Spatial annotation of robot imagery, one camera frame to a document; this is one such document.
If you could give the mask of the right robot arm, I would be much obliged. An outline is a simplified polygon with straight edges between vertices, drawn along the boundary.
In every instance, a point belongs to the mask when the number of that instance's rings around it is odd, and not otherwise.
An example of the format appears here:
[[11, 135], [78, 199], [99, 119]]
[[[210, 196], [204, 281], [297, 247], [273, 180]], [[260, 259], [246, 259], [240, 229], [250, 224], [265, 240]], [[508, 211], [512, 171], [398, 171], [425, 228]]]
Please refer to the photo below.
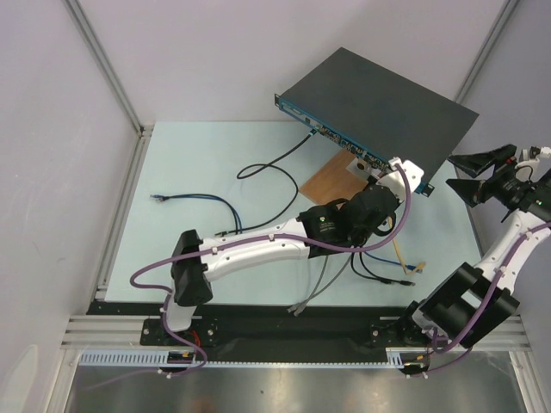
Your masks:
[[507, 210], [505, 228], [478, 263], [464, 262], [426, 299], [406, 308], [396, 323], [401, 343], [430, 345], [438, 353], [457, 345], [469, 349], [516, 312], [516, 279], [550, 236], [550, 174], [532, 179], [549, 157], [547, 146], [518, 151], [515, 145], [449, 157], [467, 178], [449, 179], [448, 186], [469, 207], [497, 200]]

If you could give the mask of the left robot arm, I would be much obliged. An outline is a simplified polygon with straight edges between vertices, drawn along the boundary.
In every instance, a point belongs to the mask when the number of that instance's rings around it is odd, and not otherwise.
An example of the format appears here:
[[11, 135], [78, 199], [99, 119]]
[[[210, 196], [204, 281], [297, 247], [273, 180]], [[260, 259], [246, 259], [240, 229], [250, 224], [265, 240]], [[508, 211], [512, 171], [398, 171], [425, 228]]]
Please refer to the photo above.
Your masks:
[[211, 283], [267, 262], [311, 259], [362, 247], [406, 199], [403, 188], [369, 185], [350, 200], [313, 206], [282, 224], [249, 234], [199, 238], [183, 232], [172, 253], [174, 292], [159, 334], [171, 344], [184, 342], [195, 309], [213, 298]]

